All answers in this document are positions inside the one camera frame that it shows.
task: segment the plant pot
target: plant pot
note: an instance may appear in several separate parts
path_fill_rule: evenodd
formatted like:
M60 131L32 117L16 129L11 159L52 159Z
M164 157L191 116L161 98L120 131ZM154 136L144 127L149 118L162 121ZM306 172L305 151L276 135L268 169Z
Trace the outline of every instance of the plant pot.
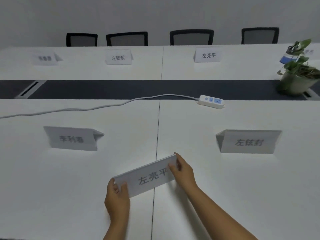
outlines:
M277 86L277 91L290 96L299 96L306 92L308 88L317 81L318 79L308 79L306 77L293 75L286 71Z

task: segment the white power strip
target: white power strip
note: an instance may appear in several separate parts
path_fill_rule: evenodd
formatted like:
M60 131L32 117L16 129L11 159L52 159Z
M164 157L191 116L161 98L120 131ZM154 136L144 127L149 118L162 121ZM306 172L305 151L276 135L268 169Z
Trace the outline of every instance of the white power strip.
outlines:
M223 109L226 107L223 99L205 96L205 95L200 96L198 104L209 106L216 109Z

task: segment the hand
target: hand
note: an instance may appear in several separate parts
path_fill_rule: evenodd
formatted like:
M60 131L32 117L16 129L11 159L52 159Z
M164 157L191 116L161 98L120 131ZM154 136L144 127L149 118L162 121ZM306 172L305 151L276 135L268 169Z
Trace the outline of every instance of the hand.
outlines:
M127 223L130 212L128 185L124 183L120 192L118 185L114 184L114 182L115 179L112 178L108 183L104 204L110 215L111 223Z
M177 166L169 163L169 168L174 175L178 185L187 193L190 190L198 188L192 167L180 156L177 155Z

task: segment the power cord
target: power cord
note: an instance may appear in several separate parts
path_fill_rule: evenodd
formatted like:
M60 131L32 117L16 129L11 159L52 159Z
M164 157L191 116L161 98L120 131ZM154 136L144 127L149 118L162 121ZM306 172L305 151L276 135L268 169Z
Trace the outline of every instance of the power cord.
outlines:
M127 103L136 101L136 100L142 100L142 99L153 99L153 98L158 98L162 96L176 96L176 97L183 97L183 98L189 98L193 99L195 101L199 101L198 98L195 97L190 97L190 96L185 96L185 95L177 95L177 94L162 94L162 95L157 95L157 96L151 96L151 97L138 97L131 99L129 101L126 101L122 104L109 104L109 105L103 105L95 108L64 108L64 109L58 109L58 110L52 110L52 111L45 111L45 112L39 112L39 113L22 113L22 114L15 114L15 115L8 115L8 116L3 116L0 117L0 119L7 119L7 118L13 118L13 117L18 117L18 116L37 116L37 115L45 115L45 114L50 114L50 113L56 113L56 112L63 112L63 111L91 111L91 110L96 110L96 109L102 109L102 108L108 108L108 107L116 107L116 106L122 106Z

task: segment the forearm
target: forearm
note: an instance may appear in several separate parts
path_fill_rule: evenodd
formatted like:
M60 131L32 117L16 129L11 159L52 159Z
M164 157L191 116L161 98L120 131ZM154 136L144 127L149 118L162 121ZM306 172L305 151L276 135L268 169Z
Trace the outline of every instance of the forearm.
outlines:
M212 239L257 240L198 187L186 193Z
M103 240L124 240L126 237L128 221L113 223L111 222L110 227L103 238Z

